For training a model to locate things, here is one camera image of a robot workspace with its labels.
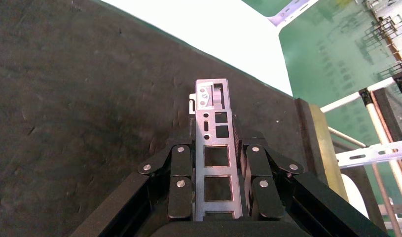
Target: silver rivet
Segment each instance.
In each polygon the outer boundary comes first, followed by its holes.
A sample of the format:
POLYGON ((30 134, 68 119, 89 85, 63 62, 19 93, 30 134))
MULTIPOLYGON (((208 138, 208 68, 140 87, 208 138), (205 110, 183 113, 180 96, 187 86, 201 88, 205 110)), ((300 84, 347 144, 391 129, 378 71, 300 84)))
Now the silver rivet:
POLYGON ((269 184, 267 183, 266 180, 262 180, 262 181, 259 182, 259 185, 260 185, 262 188, 266 188, 269 184))
POLYGON ((185 181, 184 180, 179 180, 176 182, 176 186, 178 186, 179 188, 185 186, 185 181))
POLYGON ((296 166, 296 164, 290 164, 290 169, 297 170, 298 166, 296 166))

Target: metal bracket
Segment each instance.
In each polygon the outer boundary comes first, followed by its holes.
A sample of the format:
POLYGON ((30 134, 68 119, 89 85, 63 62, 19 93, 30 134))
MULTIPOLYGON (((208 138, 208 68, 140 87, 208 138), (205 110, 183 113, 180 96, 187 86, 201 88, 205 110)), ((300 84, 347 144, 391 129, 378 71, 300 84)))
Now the metal bracket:
POLYGON ((376 144, 368 148, 338 153, 336 154, 336 158, 341 169, 402 159, 402 141, 385 145, 376 144))

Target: rectangular cutout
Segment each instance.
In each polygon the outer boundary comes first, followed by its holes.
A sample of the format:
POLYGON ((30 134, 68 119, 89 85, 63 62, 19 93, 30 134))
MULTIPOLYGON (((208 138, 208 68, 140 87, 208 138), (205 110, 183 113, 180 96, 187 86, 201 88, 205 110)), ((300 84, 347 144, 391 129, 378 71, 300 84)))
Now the rectangular cutout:
POLYGON ((227 112, 215 112, 215 123, 226 123, 226 122, 228 122, 227 112))
POLYGON ((227 125, 215 126, 215 131, 216 131, 217 138, 228 138, 229 137, 227 125))
POLYGON ((204 131, 208 132, 208 121, 204 121, 204 131))
POLYGON ((223 92, 223 86, 222 83, 214 84, 214 104, 218 103, 221 104, 221 108, 225 109, 225 104, 224 104, 224 92, 223 92))
POLYGON ((228 212, 205 212, 204 221, 219 221, 219 220, 231 220, 234 219, 234 211, 228 212))
POLYGON ((233 201, 230 176, 206 176, 205 201, 233 201))
POLYGON ((230 166, 227 146, 204 147, 205 167, 230 166))

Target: metal pin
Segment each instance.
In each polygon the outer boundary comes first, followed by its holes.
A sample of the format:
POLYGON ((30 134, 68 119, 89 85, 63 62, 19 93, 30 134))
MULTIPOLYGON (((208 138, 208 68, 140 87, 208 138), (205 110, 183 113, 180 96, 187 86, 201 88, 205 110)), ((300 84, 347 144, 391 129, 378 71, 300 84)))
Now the metal pin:
POLYGON ((143 170, 145 170, 145 171, 147 171, 147 170, 149 170, 149 169, 151 169, 151 165, 149 165, 149 164, 146 164, 146 165, 143 167, 143 170))
POLYGON ((260 185, 262 188, 266 188, 269 184, 267 183, 266 180, 261 180, 261 181, 259 182, 259 185, 260 185))
POLYGON ((176 186, 178 186, 179 188, 185 186, 185 181, 184 180, 179 180, 176 182, 176 186))
POLYGON ((298 166, 296 164, 290 164, 290 169, 297 170, 298 166))

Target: small hole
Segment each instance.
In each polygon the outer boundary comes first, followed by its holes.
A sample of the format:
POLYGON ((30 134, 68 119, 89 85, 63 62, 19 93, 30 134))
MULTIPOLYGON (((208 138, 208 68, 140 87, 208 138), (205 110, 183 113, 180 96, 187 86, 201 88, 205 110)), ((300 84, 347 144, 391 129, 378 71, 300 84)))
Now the small hole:
POLYGON ((353 156, 353 157, 350 157, 349 159, 360 159, 360 158, 364 158, 364 157, 366 157, 366 155, 353 156))
POLYGON ((208 121, 204 121, 204 131, 208 132, 208 121))

